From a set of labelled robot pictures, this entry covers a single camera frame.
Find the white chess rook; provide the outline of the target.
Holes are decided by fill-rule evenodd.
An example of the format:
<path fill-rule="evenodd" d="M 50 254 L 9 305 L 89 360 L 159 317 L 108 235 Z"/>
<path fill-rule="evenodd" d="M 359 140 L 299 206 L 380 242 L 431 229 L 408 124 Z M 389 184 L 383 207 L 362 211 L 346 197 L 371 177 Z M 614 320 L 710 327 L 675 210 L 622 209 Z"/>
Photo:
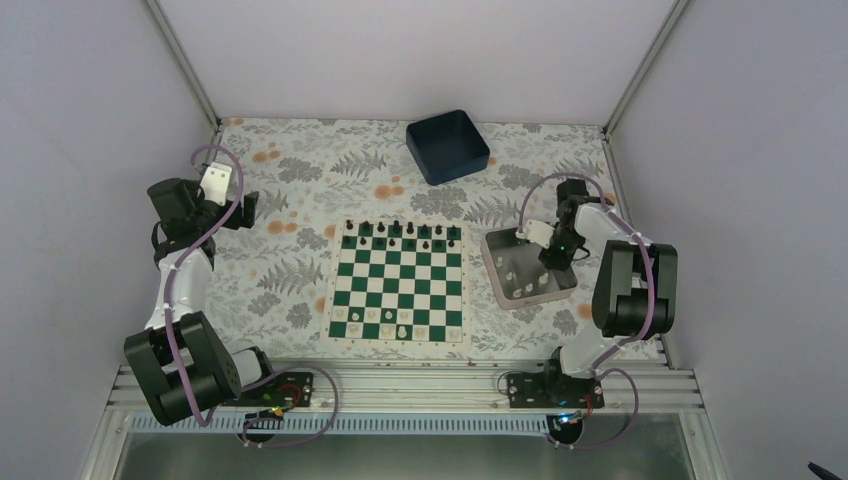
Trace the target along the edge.
<path fill-rule="evenodd" d="M 458 342 L 462 338 L 462 330 L 460 327 L 449 327 L 446 329 L 446 335 L 449 342 Z"/>

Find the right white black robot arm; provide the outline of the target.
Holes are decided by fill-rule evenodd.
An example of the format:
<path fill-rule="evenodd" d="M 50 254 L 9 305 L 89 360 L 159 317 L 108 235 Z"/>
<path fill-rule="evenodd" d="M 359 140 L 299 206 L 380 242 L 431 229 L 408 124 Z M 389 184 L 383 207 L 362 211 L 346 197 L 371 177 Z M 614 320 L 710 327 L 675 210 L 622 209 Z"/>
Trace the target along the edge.
<path fill-rule="evenodd" d="M 560 369 L 541 384 L 544 399 L 565 407 L 580 393 L 579 379 L 623 347 L 668 332 L 674 322 L 677 250 L 654 243 L 623 220 L 587 182 L 567 179 L 556 189 L 557 221 L 543 241 L 539 260 L 549 271 L 566 271 L 591 246 L 601 255 L 591 300 L 594 325 L 559 349 Z"/>

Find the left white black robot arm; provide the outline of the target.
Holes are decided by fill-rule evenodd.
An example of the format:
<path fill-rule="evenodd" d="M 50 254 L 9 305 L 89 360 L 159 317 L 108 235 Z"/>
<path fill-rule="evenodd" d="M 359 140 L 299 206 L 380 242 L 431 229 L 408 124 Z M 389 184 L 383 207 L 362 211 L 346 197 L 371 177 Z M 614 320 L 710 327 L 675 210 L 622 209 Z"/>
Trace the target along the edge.
<path fill-rule="evenodd" d="M 250 229 L 259 195 L 227 199 L 211 180 L 171 178 L 147 190 L 159 217 L 151 234 L 160 286 L 144 329 L 127 337 L 124 355 L 154 418 L 169 426 L 213 411 L 241 394 L 255 405 L 278 391 L 267 355 L 230 352 L 203 312 L 215 266 L 215 227 Z"/>

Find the green white chess board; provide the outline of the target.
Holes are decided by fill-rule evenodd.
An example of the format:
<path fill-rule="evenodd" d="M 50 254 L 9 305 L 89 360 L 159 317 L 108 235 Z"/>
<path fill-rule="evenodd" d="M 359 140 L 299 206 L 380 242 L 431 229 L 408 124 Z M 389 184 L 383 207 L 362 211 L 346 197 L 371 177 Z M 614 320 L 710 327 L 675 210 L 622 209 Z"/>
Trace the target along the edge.
<path fill-rule="evenodd" d="M 351 220 L 354 228 L 347 231 L 345 223 Z M 392 238 L 390 230 L 394 221 L 402 227 L 402 237 Z M 360 233 L 360 225 L 369 222 L 370 235 Z M 386 230 L 377 232 L 382 222 Z M 415 233 L 406 233 L 412 222 Z M 427 225 L 429 238 L 420 238 L 419 229 Z M 434 235 L 437 225 L 443 227 L 441 236 Z M 448 248 L 448 229 L 458 228 L 456 247 Z M 374 349 L 419 349 L 424 351 L 465 350 L 469 347 L 472 331 L 472 300 L 470 287 L 470 260 L 468 234 L 461 223 L 435 220 L 415 221 L 398 218 L 345 217 L 336 225 L 337 237 L 333 244 L 327 278 L 327 305 L 320 329 L 321 338 L 329 344 L 344 347 Z M 342 247 L 342 238 L 349 236 L 352 245 Z M 377 249 L 374 240 L 382 238 L 385 248 Z M 407 250 L 407 242 L 416 241 L 414 251 Z M 422 243 L 430 243 L 429 250 Z M 337 318 L 335 311 L 346 309 L 345 318 Z M 383 319 L 386 311 L 393 311 L 393 322 Z M 352 321 L 351 314 L 358 312 L 360 321 Z M 360 323 L 361 338 L 348 338 L 347 325 Z M 380 326 L 392 324 L 390 338 L 380 338 Z M 406 325 L 407 340 L 397 340 L 398 325 Z M 427 341 L 413 339 L 415 326 L 429 328 Z M 460 327 L 462 338 L 458 342 L 447 340 L 446 329 Z"/>

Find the metal tray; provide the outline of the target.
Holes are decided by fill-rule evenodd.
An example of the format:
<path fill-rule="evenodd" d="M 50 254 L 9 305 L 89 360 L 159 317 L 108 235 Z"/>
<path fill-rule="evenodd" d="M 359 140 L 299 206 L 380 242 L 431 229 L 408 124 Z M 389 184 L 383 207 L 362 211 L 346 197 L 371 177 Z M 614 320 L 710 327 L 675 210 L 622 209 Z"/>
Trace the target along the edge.
<path fill-rule="evenodd" d="M 542 248 L 516 236 L 516 227 L 484 234 L 481 253 L 497 304 L 504 310 L 564 300 L 578 286 L 571 268 L 547 269 Z"/>

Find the floral patterned table mat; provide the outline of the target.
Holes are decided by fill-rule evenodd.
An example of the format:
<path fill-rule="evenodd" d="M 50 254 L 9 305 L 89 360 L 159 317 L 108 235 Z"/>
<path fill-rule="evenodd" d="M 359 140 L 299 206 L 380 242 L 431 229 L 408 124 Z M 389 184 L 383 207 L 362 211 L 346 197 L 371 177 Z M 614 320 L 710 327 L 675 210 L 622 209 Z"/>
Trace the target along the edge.
<path fill-rule="evenodd" d="M 557 172 L 615 190 L 593 126 L 482 123 L 490 149 L 478 173 L 432 187 L 398 121 L 230 119 L 222 144 L 257 192 L 249 230 L 220 230 L 204 308 L 231 349 L 256 346 L 272 358 L 535 360 L 587 331 L 600 257 L 578 262 L 566 299 L 501 309 L 481 257 L 485 233 L 520 214 L 552 220 Z M 331 250 L 343 216 L 460 221 L 470 232 L 471 340 L 468 347 L 366 346 L 323 340 Z"/>

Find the dark blue square bin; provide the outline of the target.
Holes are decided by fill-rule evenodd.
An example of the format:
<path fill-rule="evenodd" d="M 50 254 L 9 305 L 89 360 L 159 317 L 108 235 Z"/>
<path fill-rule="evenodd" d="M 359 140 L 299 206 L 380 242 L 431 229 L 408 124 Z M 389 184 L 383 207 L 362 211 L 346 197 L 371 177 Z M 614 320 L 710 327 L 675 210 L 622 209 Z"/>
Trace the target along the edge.
<path fill-rule="evenodd" d="M 406 145 L 424 181 L 438 186 L 484 170 L 491 150 L 461 109 L 412 122 Z"/>

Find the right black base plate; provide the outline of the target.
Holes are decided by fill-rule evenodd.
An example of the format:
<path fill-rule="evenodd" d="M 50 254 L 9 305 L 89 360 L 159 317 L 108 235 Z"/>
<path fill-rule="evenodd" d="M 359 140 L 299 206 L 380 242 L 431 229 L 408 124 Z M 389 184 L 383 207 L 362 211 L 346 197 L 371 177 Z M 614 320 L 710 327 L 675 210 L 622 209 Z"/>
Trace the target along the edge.
<path fill-rule="evenodd" d="M 605 399 L 595 379 L 568 376 L 547 377 L 543 373 L 509 373 L 506 391 L 513 409 L 604 408 Z"/>

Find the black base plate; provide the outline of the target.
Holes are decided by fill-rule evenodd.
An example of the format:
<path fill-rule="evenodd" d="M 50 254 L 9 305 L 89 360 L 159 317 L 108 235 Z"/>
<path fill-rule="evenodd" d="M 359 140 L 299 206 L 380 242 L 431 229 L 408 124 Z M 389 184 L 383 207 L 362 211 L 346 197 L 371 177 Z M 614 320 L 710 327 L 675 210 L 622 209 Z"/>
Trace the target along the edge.
<path fill-rule="evenodd" d="M 284 373 L 262 386 L 243 392 L 239 398 L 225 402 L 224 406 L 305 408 L 310 405 L 313 380 L 314 374 L 310 372 Z"/>
<path fill-rule="evenodd" d="M 604 408 L 605 399 L 595 379 L 568 376 L 547 377 L 543 373 L 509 373 L 506 391 L 513 409 Z"/>

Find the aluminium rail frame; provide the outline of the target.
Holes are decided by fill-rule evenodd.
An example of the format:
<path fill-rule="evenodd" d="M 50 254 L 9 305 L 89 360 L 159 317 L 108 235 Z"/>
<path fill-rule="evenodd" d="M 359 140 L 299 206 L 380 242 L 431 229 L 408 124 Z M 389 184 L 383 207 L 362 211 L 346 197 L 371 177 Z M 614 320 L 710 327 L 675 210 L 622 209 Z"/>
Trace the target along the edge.
<path fill-rule="evenodd" d="M 248 411 L 209 427 L 159 425 L 127 368 L 110 392 L 86 479 L 722 479 L 726 472 L 695 375 L 627 362 L 579 449 L 546 439 L 551 409 L 513 410 L 505 375 L 530 361 L 330 360 L 311 405 L 262 426 L 285 447 L 250 448 Z M 341 406 L 331 404 L 331 383 Z"/>

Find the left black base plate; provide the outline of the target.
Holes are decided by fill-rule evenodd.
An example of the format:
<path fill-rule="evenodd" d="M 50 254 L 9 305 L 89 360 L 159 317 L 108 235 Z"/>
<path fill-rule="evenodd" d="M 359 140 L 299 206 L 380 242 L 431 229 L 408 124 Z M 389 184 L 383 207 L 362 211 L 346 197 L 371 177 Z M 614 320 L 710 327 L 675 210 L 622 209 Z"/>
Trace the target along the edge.
<path fill-rule="evenodd" d="M 284 373 L 262 386 L 243 392 L 239 398 L 225 402 L 224 406 L 305 408 L 310 405 L 313 380 L 314 374 L 310 372 Z"/>

